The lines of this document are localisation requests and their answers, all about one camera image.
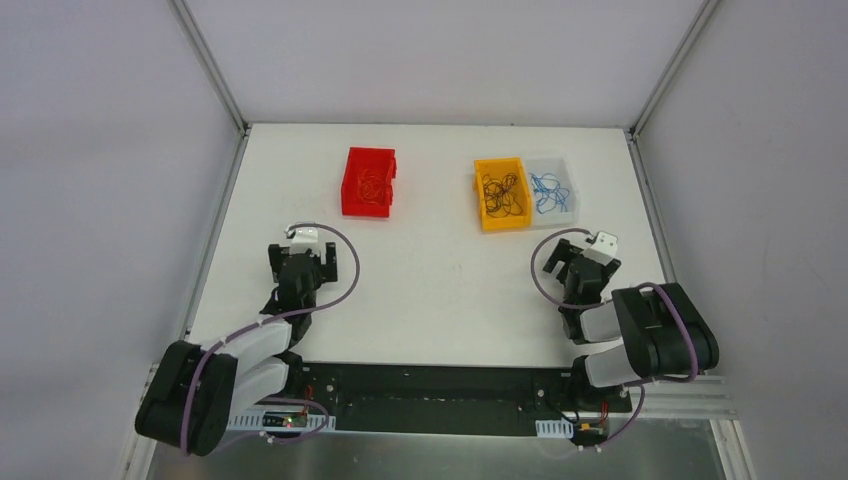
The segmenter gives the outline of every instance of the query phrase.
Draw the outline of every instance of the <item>white wall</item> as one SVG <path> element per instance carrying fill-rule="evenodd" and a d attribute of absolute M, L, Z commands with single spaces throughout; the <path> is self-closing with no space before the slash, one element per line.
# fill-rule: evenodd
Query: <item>white wall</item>
<path fill-rule="evenodd" d="M 844 478 L 848 3 L 724 3 L 642 153 L 760 478 Z"/>
<path fill-rule="evenodd" d="M 702 0 L 189 0 L 255 122 L 630 126 Z"/>
<path fill-rule="evenodd" d="M 167 2 L 0 4 L 0 477 L 112 478 L 236 134 Z"/>

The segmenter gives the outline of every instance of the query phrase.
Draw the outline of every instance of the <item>tangled wire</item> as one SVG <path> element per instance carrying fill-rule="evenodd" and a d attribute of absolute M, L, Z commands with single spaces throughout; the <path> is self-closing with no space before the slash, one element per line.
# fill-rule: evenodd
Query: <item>tangled wire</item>
<path fill-rule="evenodd" d="M 512 191 L 518 183 L 518 175 L 508 173 L 500 180 L 489 175 L 483 175 L 483 197 L 486 203 L 486 214 L 494 218 L 504 218 L 510 215 L 522 215 L 524 208 Z"/>
<path fill-rule="evenodd" d="M 556 175 L 546 173 L 541 177 L 530 174 L 533 183 L 533 196 L 536 200 L 536 211 L 544 214 L 559 207 L 560 212 L 567 212 L 568 206 L 565 201 L 571 192 L 562 186 Z"/>
<path fill-rule="evenodd" d="M 382 205 L 386 193 L 386 177 L 374 169 L 362 170 L 357 178 L 356 195 L 362 203 Z"/>

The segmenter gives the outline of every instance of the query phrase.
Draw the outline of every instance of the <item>white tabletop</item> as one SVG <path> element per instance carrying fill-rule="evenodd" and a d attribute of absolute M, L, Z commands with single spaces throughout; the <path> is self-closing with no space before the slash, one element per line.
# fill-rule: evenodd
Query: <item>white tabletop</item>
<path fill-rule="evenodd" d="M 396 149 L 389 219 L 341 215 L 351 146 Z M 568 161 L 582 196 L 579 226 L 619 237 L 622 266 L 607 292 L 662 281 L 621 130 L 260 124 L 250 134 L 191 341 L 251 321 L 274 286 L 268 244 L 282 242 L 291 223 L 315 221 L 351 239 L 362 277 L 345 302 L 313 315 L 294 348 L 307 361 L 569 366 L 576 356 L 606 348 L 571 344 L 556 307 L 533 287 L 530 253 L 553 229 L 484 234 L 480 228 L 473 160 L 546 152 Z M 347 289 L 353 276 L 352 257 L 337 245 L 339 282 L 321 287 L 319 304 Z M 560 296 L 562 287 L 545 277 Z"/>

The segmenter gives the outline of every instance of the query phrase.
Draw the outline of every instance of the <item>yellow plastic box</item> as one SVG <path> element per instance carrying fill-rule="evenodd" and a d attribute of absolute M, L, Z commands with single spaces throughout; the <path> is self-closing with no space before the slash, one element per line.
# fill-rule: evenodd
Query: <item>yellow plastic box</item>
<path fill-rule="evenodd" d="M 533 209 L 520 158 L 475 160 L 474 177 L 483 230 L 530 226 Z"/>

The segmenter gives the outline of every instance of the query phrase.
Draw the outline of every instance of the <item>red bin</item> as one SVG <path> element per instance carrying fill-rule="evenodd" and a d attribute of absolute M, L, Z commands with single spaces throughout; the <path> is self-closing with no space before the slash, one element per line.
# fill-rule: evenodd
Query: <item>red bin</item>
<path fill-rule="evenodd" d="M 388 218 L 396 172 L 394 149 L 351 147 L 342 180 L 342 215 Z"/>

